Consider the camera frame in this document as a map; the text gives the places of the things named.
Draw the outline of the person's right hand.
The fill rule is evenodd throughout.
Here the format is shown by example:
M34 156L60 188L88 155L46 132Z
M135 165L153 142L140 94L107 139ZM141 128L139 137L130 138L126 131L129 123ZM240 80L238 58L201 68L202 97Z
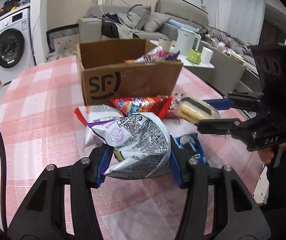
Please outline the person's right hand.
M279 148L283 151L286 151L286 142L279 145ZM258 155L260 160L265 164L268 165L271 163L272 158L274 157L274 153L272 152L271 148L265 148L263 150L258 151Z

